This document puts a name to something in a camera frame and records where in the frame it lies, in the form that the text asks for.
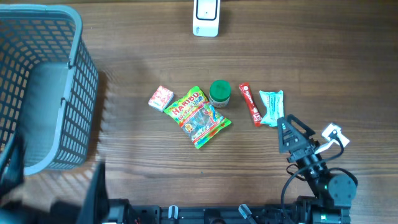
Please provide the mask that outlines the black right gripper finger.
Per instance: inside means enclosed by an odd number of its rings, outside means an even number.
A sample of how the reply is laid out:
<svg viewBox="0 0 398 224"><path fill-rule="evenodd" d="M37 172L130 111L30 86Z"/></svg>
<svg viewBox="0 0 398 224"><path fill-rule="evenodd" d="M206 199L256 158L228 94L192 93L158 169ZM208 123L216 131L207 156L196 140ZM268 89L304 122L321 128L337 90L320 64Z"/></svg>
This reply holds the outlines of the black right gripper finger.
<svg viewBox="0 0 398 224"><path fill-rule="evenodd" d="M303 147L303 135L285 118L277 120L279 152L293 153Z"/></svg>
<svg viewBox="0 0 398 224"><path fill-rule="evenodd" d="M309 128L305 123L299 120L296 116L290 114L287 116L287 121L292 124L292 122L296 123L300 128L303 129L302 135L305 138L309 138L310 136L315 135L315 131L312 128Z"/></svg>

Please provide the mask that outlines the mint Zappy wipes pack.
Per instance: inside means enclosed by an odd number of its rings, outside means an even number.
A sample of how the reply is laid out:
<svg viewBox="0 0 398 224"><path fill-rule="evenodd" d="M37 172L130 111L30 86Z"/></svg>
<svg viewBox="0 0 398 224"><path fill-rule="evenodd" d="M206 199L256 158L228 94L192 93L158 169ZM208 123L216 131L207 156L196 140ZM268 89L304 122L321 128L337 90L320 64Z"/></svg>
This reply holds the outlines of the mint Zappy wipes pack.
<svg viewBox="0 0 398 224"><path fill-rule="evenodd" d="M261 124L276 127L277 120L284 117L284 92L260 91L259 96L266 107L266 114L262 117Z"/></svg>

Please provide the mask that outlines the red Nescafe coffee stick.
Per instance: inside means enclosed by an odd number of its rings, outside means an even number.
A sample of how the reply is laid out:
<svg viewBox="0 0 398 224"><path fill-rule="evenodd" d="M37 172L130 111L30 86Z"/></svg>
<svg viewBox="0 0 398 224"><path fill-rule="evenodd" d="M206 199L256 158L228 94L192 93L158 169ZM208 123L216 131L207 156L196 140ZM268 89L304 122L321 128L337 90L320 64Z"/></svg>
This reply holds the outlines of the red Nescafe coffee stick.
<svg viewBox="0 0 398 224"><path fill-rule="evenodd" d="M239 87L239 90L241 91L243 98L248 106L248 110L250 112L250 115L254 122L254 125L256 127L262 126L262 124L261 124L262 116L254 102L249 84L241 83L238 85L238 87Z"/></svg>

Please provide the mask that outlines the green lid jar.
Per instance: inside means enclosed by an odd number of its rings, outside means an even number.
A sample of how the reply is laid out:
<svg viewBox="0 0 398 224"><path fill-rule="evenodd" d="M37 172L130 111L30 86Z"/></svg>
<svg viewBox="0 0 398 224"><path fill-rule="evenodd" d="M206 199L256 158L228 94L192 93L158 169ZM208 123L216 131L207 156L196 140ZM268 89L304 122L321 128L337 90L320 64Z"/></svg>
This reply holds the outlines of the green lid jar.
<svg viewBox="0 0 398 224"><path fill-rule="evenodd" d="M215 108L224 108L231 97L231 85L226 80L214 81L209 90L209 101Z"/></svg>

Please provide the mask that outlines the green Haribo gummy bag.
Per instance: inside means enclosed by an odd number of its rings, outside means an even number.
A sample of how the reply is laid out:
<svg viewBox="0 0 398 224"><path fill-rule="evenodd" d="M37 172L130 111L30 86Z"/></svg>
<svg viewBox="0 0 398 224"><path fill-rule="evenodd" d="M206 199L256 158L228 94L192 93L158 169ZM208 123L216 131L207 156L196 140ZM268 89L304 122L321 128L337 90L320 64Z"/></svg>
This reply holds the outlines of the green Haribo gummy bag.
<svg viewBox="0 0 398 224"><path fill-rule="evenodd" d="M196 149L205 145L215 134L232 124L209 102L199 86L164 109L190 138Z"/></svg>

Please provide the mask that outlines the small red white box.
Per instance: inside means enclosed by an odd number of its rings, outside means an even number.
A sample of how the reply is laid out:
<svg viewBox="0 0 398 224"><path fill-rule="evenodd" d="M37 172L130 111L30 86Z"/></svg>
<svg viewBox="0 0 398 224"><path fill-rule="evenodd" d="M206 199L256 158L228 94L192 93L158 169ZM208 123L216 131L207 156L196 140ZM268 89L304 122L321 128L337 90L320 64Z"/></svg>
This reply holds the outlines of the small red white box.
<svg viewBox="0 0 398 224"><path fill-rule="evenodd" d="M156 110L163 112L163 110L168 107L173 97L174 93L171 90L160 85L150 98L148 104Z"/></svg>

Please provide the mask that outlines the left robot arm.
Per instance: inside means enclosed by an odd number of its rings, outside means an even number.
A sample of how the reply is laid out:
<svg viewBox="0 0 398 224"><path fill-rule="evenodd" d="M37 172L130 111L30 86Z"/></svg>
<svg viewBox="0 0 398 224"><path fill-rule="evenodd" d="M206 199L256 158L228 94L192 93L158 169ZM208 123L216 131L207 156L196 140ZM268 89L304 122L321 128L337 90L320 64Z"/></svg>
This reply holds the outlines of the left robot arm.
<svg viewBox="0 0 398 224"><path fill-rule="evenodd" d="M44 190L23 196L23 140L13 135L1 153L1 223L129 223L129 202L110 199L106 189L106 166L98 163L83 198L51 197Z"/></svg>

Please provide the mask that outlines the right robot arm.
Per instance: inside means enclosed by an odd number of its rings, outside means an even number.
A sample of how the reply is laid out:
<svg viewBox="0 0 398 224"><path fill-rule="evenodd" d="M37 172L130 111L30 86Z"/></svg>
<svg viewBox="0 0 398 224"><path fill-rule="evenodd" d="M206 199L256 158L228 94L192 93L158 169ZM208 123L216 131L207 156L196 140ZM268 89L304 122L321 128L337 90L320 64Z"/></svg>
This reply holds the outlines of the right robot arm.
<svg viewBox="0 0 398 224"><path fill-rule="evenodd" d="M279 152L289 156L290 175L282 188L280 214L284 223L350 223L349 211L356 196L357 178L340 167L326 163L339 158L349 143L341 128L331 123L322 132L326 143L311 137L314 130L290 114L277 120ZM312 197L299 196L285 204L285 193L294 179L306 182Z"/></svg>

